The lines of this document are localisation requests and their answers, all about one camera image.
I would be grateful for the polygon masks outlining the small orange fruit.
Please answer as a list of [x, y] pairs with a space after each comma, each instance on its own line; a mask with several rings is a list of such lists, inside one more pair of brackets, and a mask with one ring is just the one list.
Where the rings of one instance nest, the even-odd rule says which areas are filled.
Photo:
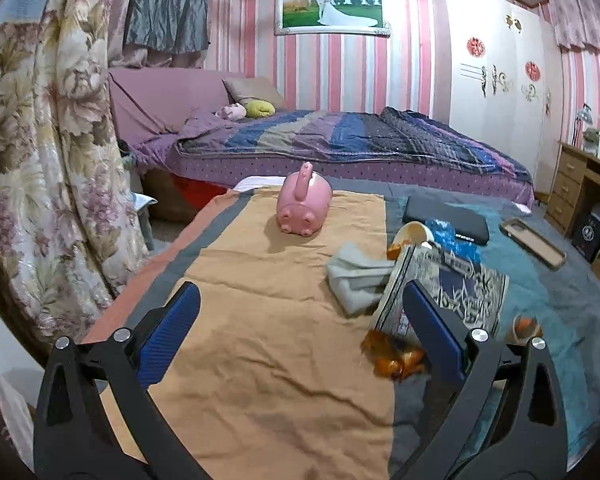
[[533, 338], [543, 338], [543, 330], [537, 318], [527, 318], [521, 314], [514, 317], [512, 325], [505, 334], [508, 344], [525, 346]]

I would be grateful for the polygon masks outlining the grey patterned snack bag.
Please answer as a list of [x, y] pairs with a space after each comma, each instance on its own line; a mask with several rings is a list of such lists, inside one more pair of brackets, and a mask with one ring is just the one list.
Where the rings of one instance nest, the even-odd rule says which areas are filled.
[[509, 277], [482, 263], [473, 263], [437, 247], [404, 247], [390, 275], [370, 328], [417, 346], [412, 323], [404, 314], [402, 295], [407, 282], [419, 281], [439, 307], [448, 309], [472, 330], [498, 332]]

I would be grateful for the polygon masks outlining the orange plastic wrapper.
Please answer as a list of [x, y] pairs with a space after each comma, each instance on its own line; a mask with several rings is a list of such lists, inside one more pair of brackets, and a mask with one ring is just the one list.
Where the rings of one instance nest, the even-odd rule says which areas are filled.
[[370, 330], [361, 342], [361, 351], [373, 364], [374, 373], [378, 377], [391, 379], [393, 382], [426, 370], [426, 352], [419, 347], [399, 347], [389, 335], [379, 330]]

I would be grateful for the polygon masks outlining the blue plastic bag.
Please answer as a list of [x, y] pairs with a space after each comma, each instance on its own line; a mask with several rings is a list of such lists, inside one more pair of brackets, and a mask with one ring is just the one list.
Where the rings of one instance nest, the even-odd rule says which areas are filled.
[[430, 229], [434, 241], [447, 252], [473, 263], [480, 263], [481, 256], [478, 246], [456, 236], [456, 231], [450, 222], [430, 218], [425, 221], [425, 226]]

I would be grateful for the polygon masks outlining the grey teal bed cover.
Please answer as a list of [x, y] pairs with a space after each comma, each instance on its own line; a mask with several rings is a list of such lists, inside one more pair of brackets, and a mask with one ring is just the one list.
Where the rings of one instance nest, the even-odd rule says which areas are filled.
[[[428, 375], [393, 382], [360, 345], [369, 315], [347, 316], [326, 266], [353, 244], [380, 260], [400, 229], [410, 186], [337, 184], [310, 237], [282, 232], [276, 188], [212, 200], [151, 259], [93, 326], [92, 339], [136, 323], [184, 281], [202, 297], [192, 331], [150, 392], [181, 441], [217, 479], [387, 479], [424, 440], [441, 394]], [[466, 278], [432, 269], [430, 292], [468, 326], [503, 336], [535, 318], [564, 395], [568, 460], [600, 435], [600, 282], [570, 252], [550, 270], [500, 231], [519, 210], [494, 197], [431, 190], [477, 211], [490, 240]]]

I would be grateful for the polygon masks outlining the beige phone case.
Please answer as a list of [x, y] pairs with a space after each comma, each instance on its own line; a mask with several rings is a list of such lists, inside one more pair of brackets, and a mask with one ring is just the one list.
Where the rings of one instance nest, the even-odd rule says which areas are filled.
[[520, 219], [513, 218], [502, 221], [500, 231], [552, 271], [558, 270], [566, 262], [565, 252]]

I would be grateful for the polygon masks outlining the orange towel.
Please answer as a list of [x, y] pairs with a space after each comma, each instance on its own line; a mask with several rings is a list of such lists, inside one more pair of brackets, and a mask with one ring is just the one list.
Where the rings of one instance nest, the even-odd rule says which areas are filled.
[[94, 325], [108, 337], [184, 282], [198, 318], [149, 392], [189, 452], [217, 479], [383, 479], [392, 383], [361, 351], [366, 318], [347, 318], [325, 266], [346, 243], [380, 258], [377, 194], [338, 191], [310, 237], [284, 234], [275, 188], [215, 197], [150, 260]]

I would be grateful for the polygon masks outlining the black box under desk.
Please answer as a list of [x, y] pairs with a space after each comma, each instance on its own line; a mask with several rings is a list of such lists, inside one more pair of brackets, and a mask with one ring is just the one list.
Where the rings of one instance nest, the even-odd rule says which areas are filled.
[[571, 244], [588, 263], [594, 261], [600, 251], [600, 214], [594, 209], [577, 221]]

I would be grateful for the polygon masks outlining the black wallet case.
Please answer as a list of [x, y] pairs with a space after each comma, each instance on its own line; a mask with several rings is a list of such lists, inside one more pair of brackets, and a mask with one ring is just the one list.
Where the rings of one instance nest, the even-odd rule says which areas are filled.
[[490, 232], [486, 219], [481, 214], [464, 207], [455, 207], [420, 195], [411, 195], [405, 205], [403, 222], [440, 220], [448, 222], [456, 237], [479, 246], [486, 246]]

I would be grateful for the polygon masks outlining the grey folded cloth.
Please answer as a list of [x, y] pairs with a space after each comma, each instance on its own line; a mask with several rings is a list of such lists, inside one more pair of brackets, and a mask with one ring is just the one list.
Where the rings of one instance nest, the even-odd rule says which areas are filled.
[[329, 289], [349, 318], [378, 305], [393, 268], [393, 261], [370, 258], [353, 243], [342, 245], [325, 266]]

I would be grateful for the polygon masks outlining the white round cup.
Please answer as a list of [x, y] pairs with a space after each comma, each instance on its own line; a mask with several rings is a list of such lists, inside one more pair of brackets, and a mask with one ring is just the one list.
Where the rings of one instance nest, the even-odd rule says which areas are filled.
[[399, 258], [402, 248], [406, 245], [420, 245], [433, 241], [434, 234], [428, 226], [418, 221], [408, 222], [393, 237], [393, 241], [387, 249], [387, 258], [389, 260]]

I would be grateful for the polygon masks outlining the floral curtain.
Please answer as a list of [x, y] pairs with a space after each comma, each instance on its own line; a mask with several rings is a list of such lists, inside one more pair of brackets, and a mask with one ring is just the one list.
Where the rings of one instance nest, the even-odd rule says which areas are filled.
[[0, 304], [83, 338], [147, 255], [112, 118], [114, 0], [0, 2]]

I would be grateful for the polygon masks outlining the wooden desk with drawers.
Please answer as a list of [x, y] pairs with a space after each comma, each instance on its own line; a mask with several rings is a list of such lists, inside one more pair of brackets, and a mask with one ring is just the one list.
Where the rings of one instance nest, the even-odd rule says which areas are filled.
[[[571, 243], [577, 221], [592, 209], [600, 214], [600, 159], [563, 143], [545, 219]], [[590, 267], [600, 281], [600, 251]]]

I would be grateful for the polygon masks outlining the large purple bed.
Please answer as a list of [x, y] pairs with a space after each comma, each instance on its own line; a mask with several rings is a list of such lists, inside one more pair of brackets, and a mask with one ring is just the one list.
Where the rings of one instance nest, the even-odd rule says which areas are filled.
[[529, 170], [492, 146], [412, 110], [378, 114], [288, 110], [232, 122], [228, 87], [252, 79], [191, 68], [114, 68], [117, 135], [140, 171], [232, 188], [312, 162], [325, 177], [404, 183], [531, 206]]

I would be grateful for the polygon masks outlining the pink piggy bank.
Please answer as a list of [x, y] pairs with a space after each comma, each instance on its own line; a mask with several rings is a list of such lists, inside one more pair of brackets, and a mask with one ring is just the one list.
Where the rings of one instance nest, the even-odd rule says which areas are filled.
[[298, 171], [286, 177], [278, 193], [279, 229], [303, 237], [316, 234], [327, 218], [331, 201], [332, 186], [310, 162], [304, 162]]

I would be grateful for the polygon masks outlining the striped purple blue blanket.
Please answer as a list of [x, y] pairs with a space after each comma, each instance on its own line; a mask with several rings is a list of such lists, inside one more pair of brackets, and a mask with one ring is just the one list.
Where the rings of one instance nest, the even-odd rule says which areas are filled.
[[510, 156], [414, 110], [379, 114], [293, 110], [229, 122], [192, 116], [175, 149], [196, 158], [287, 157], [305, 162], [406, 162], [530, 183], [529, 170]]

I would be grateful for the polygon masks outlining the pink plush toy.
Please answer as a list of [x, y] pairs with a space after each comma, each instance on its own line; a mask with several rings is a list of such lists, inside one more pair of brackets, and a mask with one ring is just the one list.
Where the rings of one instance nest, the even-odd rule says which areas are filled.
[[247, 117], [247, 111], [242, 104], [233, 103], [223, 106], [215, 113], [215, 116], [229, 122], [240, 122]]

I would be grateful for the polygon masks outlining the yellow plush toy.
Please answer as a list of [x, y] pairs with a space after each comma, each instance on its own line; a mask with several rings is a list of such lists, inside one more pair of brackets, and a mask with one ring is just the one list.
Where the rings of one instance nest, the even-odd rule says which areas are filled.
[[244, 107], [246, 116], [253, 119], [270, 117], [276, 112], [272, 103], [263, 100], [249, 100]]

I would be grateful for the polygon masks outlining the white wardrobe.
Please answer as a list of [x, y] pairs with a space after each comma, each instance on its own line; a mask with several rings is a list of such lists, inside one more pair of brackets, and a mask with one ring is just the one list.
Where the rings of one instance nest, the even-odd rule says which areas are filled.
[[508, 0], [432, 0], [431, 116], [513, 157], [552, 188], [562, 135], [554, 28]]

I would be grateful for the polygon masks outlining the beige pillow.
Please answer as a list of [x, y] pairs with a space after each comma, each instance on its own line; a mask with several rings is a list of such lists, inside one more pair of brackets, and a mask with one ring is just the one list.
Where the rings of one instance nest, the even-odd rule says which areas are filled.
[[227, 78], [223, 80], [223, 84], [234, 102], [246, 105], [250, 101], [265, 101], [271, 103], [276, 110], [287, 108], [284, 97], [264, 77]]

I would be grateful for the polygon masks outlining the pink window valance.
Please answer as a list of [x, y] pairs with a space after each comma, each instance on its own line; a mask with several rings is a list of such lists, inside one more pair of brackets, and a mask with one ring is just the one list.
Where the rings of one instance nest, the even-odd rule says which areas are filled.
[[559, 47], [600, 50], [600, 0], [548, 0], [548, 10]]

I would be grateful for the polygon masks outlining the grey hanging garment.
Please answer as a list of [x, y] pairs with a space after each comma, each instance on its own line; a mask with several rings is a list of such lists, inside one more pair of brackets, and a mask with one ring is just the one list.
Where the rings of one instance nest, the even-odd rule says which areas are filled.
[[209, 0], [130, 0], [125, 42], [166, 54], [209, 47]]

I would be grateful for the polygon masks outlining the framed wedding photo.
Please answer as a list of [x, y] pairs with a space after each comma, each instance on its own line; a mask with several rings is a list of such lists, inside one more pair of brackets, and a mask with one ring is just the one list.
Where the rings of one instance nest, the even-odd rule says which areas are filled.
[[352, 34], [388, 37], [385, 0], [275, 0], [277, 36]]

